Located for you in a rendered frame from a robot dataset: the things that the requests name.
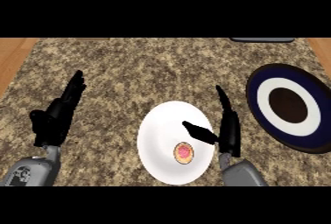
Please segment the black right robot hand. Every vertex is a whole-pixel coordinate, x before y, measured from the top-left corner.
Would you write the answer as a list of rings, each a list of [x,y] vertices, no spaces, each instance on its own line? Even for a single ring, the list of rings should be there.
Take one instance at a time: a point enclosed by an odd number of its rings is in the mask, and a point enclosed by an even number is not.
[[[194,139],[205,142],[207,144],[219,144],[219,152],[229,153],[232,157],[241,156],[241,124],[237,112],[232,109],[232,104],[226,93],[220,86],[216,90],[222,103],[222,122],[220,122],[220,135],[204,127],[194,125],[188,121],[182,122],[185,129]]]

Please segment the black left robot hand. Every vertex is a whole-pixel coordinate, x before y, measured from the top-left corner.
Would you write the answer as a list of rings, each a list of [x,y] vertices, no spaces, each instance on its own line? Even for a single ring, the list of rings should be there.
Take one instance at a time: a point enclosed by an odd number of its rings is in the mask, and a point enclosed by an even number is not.
[[[61,97],[50,102],[46,111],[36,109],[30,112],[33,131],[36,133],[36,147],[59,146],[65,142],[75,108],[86,87],[83,72],[77,70]]]

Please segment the blue white brown plate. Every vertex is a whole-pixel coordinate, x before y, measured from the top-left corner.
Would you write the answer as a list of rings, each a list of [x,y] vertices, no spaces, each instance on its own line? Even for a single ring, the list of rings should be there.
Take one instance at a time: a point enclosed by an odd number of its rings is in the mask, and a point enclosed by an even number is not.
[[[302,68],[259,67],[247,81],[253,116],[285,146],[310,154],[331,152],[331,88]]]

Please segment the dark grey flat object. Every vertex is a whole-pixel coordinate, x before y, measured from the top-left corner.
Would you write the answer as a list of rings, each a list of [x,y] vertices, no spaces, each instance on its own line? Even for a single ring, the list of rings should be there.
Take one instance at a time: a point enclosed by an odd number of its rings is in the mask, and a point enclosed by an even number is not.
[[[244,43],[291,43],[296,38],[231,38],[231,40]]]

